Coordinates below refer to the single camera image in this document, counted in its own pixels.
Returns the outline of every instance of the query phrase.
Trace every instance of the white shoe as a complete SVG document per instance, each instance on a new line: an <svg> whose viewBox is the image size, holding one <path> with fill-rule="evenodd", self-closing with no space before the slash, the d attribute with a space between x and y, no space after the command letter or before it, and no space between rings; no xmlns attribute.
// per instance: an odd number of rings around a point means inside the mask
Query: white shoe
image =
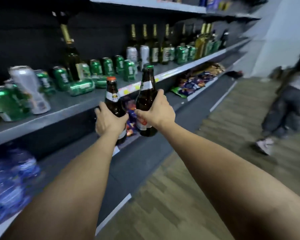
<svg viewBox="0 0 300 240"><path fill-rule="evenodd" d="M259 140L256 142L257 147L267 155L272 154L273 142L267 140Z"/></svg>

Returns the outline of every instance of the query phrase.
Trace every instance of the white wall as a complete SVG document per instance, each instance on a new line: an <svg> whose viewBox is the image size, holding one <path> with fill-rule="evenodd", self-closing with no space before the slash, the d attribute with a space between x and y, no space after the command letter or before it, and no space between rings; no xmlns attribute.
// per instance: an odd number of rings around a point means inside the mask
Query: white wall
<svg viewBox="0 0 300 240"><path fill-rule="evenodd" d="M268 76L277 66L293 66L300 55L300 0L282 0L251 76Z"/></svg>
<svg viewBox="0 0 300 240"><path fill-rule="evenodd" d="M235 70L242 70L244 77L250 77L252 75L260 52L263 50L266 43L267 33L281 1L282 0L269 0L267 4L263 5L259 10L253 13L255 16L260 17L261 20L244 33L245 36L251 37L252 41L241 49L241 51L248 52L248 54L246 54L244 59L234 67Z"/></svg>

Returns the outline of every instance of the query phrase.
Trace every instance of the hand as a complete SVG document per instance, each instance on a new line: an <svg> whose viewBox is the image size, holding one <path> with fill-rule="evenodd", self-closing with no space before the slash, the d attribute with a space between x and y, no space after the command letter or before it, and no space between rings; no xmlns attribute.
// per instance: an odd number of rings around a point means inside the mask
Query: hand
<svg viewBox="0 0 300 240"><path fill-rule="evenodd" d="M176 114L167 101L167 97L164 95L162 89L158 90L157 96L148 111L136 109L134 112L157 130L163 128L167 123L174 123L176 118Z"/></svg>
<svg viewBox="0 0 300 240"><path fill-rule="evenodd" d="M124 116L118 118L108 109L104 102L100 102L99 107L100 109L95 109L96 133L101 136L106 132L111 132L115 136L119 136L126 126L129 118L128 114L126 113Z"/></svg>

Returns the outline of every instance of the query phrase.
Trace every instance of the forearm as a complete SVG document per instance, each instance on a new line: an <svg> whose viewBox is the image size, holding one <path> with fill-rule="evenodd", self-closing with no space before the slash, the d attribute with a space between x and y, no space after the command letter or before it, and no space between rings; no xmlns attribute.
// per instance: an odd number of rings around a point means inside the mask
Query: forearm
<svg viewBox="0 0 300 240"><path fill-rule="evenodd" d="M296 194L229 150L176 124L166 125L161 133L236 239L253 239L253 234L290 239L282 228L300 224Z"/></svg>
<svg viewBox="0 0 300 240"><path fill-rule="evenodd" d="M20 213L4 239L92 239L116 140L105 133L73 159Z"/></svg>

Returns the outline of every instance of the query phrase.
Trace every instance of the store aisle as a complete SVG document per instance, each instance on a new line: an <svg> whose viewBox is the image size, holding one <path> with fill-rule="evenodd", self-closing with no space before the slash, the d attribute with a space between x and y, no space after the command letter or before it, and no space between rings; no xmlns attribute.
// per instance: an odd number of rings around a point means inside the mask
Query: store aisle
<svg viewBox="0 0 300 240"><path fill-rule="evenodd" d="M233 151L270 173L300 195L300 134L275 147L267 157L251 149L275 98L277 84L240 81L203 120L197 134ZM176 153L140 188L101 230L97 240L233 239Z"/></svg>

